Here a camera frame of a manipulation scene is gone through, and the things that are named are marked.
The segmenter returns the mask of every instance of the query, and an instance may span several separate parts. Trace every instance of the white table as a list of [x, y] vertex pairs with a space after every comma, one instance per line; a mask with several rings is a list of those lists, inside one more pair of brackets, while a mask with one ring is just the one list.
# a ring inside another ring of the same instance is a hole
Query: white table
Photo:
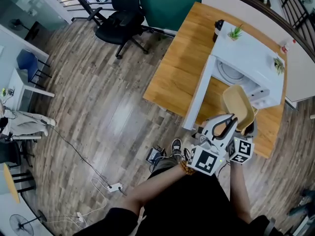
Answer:
[[[30, 90], [33, 92], [41, 93], [41, 94], [44, 94], [44, 95], [47, 95], [50, 97], [55, 97], [54, 93], [47, 92], [45, 90], [41, 90], [41, 89], [30, 86], [27, 82], [27, 75], [23, 71], [17, 70], [17, 69], [13, 70], [8, 88], [14, 89], [14, 94], [11, 98], [9, 98], [10, 96], [6, 96], [6, 98], [4, 100], [2, 100], [2, 102], [5, 102], [4, 105], [13, 111], [18, 111], [20, 109], [22, 97], [23, 97], [25, 90]], [[11, 120], [8, 119], [8, 124], [4, 128], [2, 133], [4, 135], [9, 135], [10, 128], [11, 128]], [[34, 140], [34, 139], [41, 139], [41, 136], [23, 135], [23, 136], [13, 137], [13, 139], [16, 139], [16, 140], [25, 140], [25, 139]]]

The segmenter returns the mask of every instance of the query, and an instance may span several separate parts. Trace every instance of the person's arm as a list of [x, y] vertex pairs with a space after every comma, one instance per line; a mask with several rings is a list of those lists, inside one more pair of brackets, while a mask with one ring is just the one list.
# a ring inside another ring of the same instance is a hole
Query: person's arm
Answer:
[[248, 197], [242, 165], [231, 162], [230, 202], [239, 218], [247, 222], [252, 221], [251, 204]]
[[164, 171], [135, 187], [118, 207], [131, 210], [139, 216], [142, 206], [185, 175], [180, 165]]

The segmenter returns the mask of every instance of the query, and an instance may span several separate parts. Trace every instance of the fan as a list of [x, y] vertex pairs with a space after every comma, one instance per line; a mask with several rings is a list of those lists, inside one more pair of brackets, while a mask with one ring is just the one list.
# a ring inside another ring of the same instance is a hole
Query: fan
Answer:
[[12, 19], [9, 21], [9, 27], [12, 30], [22, 30], [23, 28], [30, 30], [29, 28], [27, 28], [20, 19]]
[[38, 210], [38, 214], [39, 214], [38, 217], [30, 221], [27, 221], [27, 219], [21, 215], [18, 214], [12, 215], [10, 217], [10, 226], [12, 230], [15, 232], [17, 236], [33, 236], [34, 230], [30, 223], [35, 220], [47, 222], [47, 219], [45, 215], [42, 213], [42, 211]]

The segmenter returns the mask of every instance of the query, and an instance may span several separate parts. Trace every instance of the small plant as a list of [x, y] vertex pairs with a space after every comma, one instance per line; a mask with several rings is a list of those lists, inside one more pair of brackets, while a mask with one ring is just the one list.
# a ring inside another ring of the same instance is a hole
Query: small plant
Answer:
[[275, 69], [277, 70], [278, 75], [284, 73], [284, 64], [282, 63], [282, 61], [277, 57], [277, 58], [274, 58], [274, 62], [275, 62]]
[[234, 30], [227, 34], [233, 41], [237, 40], [240, 36], [242, 36], [242, 25], [235, 27]]

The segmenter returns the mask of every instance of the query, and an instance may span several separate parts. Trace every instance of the beaded bracelet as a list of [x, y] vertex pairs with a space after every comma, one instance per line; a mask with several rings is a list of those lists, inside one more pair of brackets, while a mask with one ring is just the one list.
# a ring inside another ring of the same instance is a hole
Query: beaded bracelet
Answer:
[[187, 161], [181, 161], [180, 166], [183, 169], [183, 171], [186, 172], [186, 175], [191, 176], [192, 174], [194, 174], [196, 172], [195, 170], [193, 170], [192, 168], [187, 166]]

